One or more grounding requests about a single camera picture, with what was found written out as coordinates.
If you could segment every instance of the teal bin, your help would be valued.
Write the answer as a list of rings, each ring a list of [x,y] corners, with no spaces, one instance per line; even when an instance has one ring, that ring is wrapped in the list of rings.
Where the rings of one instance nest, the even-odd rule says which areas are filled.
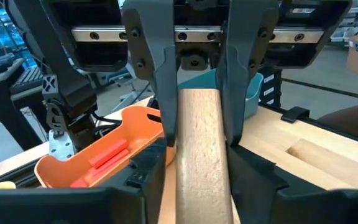
[[[258,109],[260,87],[264,80],[264,76],[256,73],[255,77],[251,80],[247,90],[246,110],[244,111],[244,118],[248,118],[254,114]],[[215,82],[215,69],[199,75],[191,80],[185,81],[178,85],[179,89],[185,88],[214,88],[216,89]]]

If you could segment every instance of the wooden table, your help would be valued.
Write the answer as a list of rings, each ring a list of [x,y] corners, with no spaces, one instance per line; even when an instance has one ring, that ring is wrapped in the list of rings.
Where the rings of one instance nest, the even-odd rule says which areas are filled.
[[[280,117],[280,113],[259,107],[257,114],[245,121],[240,145],[324,189],[358,188],[357,141],[302,121],[290,124]],[[115,112],[107,118],[120,119],[121,114]],[[0,175],[47,153],[46,142],[0,162]],[[174,163],[166,173],[160,211],[160,223],[164,224],[175,223]]]

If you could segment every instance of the orange bin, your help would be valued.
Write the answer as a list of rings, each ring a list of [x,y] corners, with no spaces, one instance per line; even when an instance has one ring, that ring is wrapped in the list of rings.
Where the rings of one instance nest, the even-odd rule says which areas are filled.
[[[58,161],[50,155],[44,156],[35,166],[35,175],[41,185],[47,188],[70,187],[72,183],[83,179],[87,180],[87,185],[84,187],[94,187],[102,184],[128,165],[130,158],[134,157],[158,138],[163,137],[162,124],[151,120],[150,118],[153,116],[159,117],[159,110],[143,106],[125,108],[122,110],[122,124],[118,128],[92,143],[67,161]],[[114,163],[107,172],[97,175],[96,179],[87,179],[87,174],[93,168],[90,161],[106,153],[106,150],[123,139],[128,143],[127,152],[129,153],[123,156],[119,162]],[[167,149],[167,164],[173,160],[174,153],[174,148]]]

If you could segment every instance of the red object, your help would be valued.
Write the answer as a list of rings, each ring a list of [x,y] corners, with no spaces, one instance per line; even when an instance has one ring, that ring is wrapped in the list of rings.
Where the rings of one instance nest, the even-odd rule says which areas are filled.
[[[112,159],[110,159],[107,163],[103,164],[101,167],[99,167],[97,169],[92,167],[89,170],[89,174],[91,174],[95,178],[95,176],[97,176],[97,175],[109,172],[114,166],[116,166],[120,162],[120,160],[122,158],[124,158],[128,154],[129,154],[128,149],[124,149],[118,155],[116,155]]]
[[[92,168],[98,169],[103,164],[107,163],[107,161],[110,161],[114,156],[118,155],[121,151],[128,148],[128,145],[129,144],[126,139],[121,139],[109,149],[90,159],[89,163],[92,165]]]
[[[88,183],[83,179],[79,178],[78,180],[74,181],[72,184],[70,184],[71,188],[82,188],[82,187],[89,187]]]

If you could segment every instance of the wooden surface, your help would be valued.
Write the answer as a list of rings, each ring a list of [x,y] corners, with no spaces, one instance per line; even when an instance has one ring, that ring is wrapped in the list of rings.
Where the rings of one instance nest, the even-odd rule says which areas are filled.
[[[140,104],[145,105],[147,101],[145,100]],[[108,118],[116,119],[120,117],[120,113],[108,116]],[[325,189],[358,187],[356,186],[358,175],[352,176],[351,179],[343,177],[343,172],[333,169],[336,162],[330,160],[332,163],[325,163],[328,165],[325,166],[324,163],[317,163],[312,160],[312,158],[315,158],[313,155],[306,154],[306,158],[302,156],[305,150],[318,150],[325,155],[328,153],[329,156],[334,156],[335,160],[333,161],[340,158],[345,159],[347,163],[356,163],[358,169],[357,141],[302,121],[293,124],[286,123],[281,121],[280,117],[281,114],[279,113],[259,107],[257,114],[245,121],[240,145],[272,162],[276,162],[282,169]],[[0,162],[0,175],[46,154],[47,148],[48,145],[45,143]],[[298,155],[294,152],[290,154],[291,150],[298,152]],[[346,170],[351,169],[352,166],[354,165],[342,167]],[[175,223],[175,173],[175,164],[173,163],[167,167],[159,224]],[[239,223],[238,220],[236,221],[237,218],[234,216],[234,223]]]
[[[233,223],[218,90],[180,90],[176,223]]]

